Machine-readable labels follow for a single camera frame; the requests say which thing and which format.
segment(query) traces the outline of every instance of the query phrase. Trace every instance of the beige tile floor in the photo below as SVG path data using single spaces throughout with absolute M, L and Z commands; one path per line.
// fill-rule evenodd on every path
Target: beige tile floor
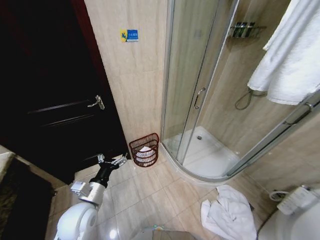
M 99 166 L 87 168 L 77 173 L 75 178 L 89 181 L 98 169 Z M 228 184 L 248 198 L 254 207 L 258 228 L 274 209 L 264 190 L 246 175 Z M 110 176 L 92 239 L 130 240 L 142 228 L 163 225 L 170 230 L 190 232 L 197 240 L 220 240 L 219 236 L 202 227 L 200 219 L 201 202 L 206 199 L 213 201 L 217 195 L 215 188 L 195 186 L 180 178 L 161 152 L 151 167 L 139 167 L 130 160 Z M 57 190 L 52 200 L 46 240 L 54 238 L 60 216 L 78 202 L 69 186 Z

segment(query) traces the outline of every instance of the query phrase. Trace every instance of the hanging towel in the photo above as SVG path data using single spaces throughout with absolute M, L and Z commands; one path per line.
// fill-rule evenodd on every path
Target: hanging towel
M 248 87 L 297 105 L 320 88 L 320 0 L 291 0 Z
M 257 231 L 246 197 L 229 185 L 218 186 L 219 196 L 201 204 L 201 223 L 227 240 L 256 240 Z

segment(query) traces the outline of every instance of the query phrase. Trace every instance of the toilet control panel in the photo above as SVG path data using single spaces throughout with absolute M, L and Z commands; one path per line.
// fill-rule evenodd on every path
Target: toilet control panel
M 293 214 L 298 208 L 303 208 L 316 200 L 317 197 L 308 189 L 300 186 L 288 194 L 277 208 L 285 215 Z

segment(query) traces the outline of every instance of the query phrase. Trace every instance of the metal rack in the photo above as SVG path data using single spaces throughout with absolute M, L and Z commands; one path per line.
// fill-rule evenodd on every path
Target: metal rack
M 258 38 L 266 26 L 255 26 L 255 22 L 238 21 L 230 27 L 229 37 L 232 38 Z

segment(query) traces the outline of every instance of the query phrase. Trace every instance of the red wicker basket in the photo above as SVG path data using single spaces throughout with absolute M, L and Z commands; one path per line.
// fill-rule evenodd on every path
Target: red wicker basket
M 159 136 L 156 133 L 149 134 L 129 143 L 133 161 L 140 167 L 150 167 L 158 159 Z M 141 151 L 143 147 L 150 150 Z

